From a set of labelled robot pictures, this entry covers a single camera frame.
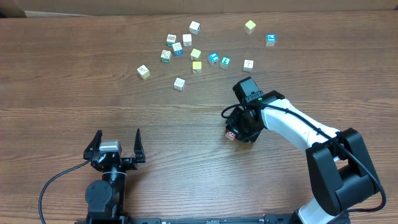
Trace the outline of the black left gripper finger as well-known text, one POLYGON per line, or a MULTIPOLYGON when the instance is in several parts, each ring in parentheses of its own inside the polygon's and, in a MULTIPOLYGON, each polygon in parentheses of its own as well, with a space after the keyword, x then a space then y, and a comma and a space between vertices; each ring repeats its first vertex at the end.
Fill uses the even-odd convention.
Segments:
POLYGON ((134 154, 135 154, 135 162, 136 163, 145 163, 146 155, 144 152, 144 148, 141 141, 141 133, 140 129, 136 131, 136 137, 134 140, 134 154))
POLYGON ((86 149, 83 152, 84 160, 92 159, 95 152, 99 150, 102 135, 103 135, 102 130, 101 129, 97 130, 93 140, 89 143, 89 145, 86 147, 86 149))

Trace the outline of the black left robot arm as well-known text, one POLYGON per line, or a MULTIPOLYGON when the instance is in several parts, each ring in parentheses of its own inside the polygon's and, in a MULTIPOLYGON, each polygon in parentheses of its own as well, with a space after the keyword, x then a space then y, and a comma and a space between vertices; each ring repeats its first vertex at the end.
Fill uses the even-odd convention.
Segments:
POLYGON ((132 223, 131 216, 124 211, 126 172, 136 170, 138 164, 146 161, 140 131, 136 131, 132 157, 122 157, 121 143, 102 141, 102 135, 101 130, 97 131, 83 153, 83 158, 102 173, 101 179, 92 182, 85 191, 88 204, 85 222, 132 223))

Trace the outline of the red sided wood block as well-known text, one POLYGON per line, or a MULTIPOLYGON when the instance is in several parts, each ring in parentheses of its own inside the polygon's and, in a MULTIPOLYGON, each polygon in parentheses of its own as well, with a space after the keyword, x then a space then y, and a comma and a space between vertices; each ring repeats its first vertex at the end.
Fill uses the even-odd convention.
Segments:
POLYGON ((225 133, 225 137, 228 138, 229 140, 233 141, 236 138, 236 134, 232 131, 227 131, 225 133))

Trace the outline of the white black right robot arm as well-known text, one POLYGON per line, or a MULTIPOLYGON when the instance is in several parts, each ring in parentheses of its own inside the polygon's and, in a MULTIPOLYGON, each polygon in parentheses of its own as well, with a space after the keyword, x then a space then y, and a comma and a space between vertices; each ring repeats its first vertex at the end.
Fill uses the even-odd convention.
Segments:
POLYGON ((239 102, 223 116, 228 134, 241 142, 255 142, 263 129, 269 129, 303 151, 307 160, 314 198, 293 214, 265 215, 265 223, 349 223, 350 213, 385 207, 386 193, 356 130, 325 126, 276 91, 234 93, 239 102))

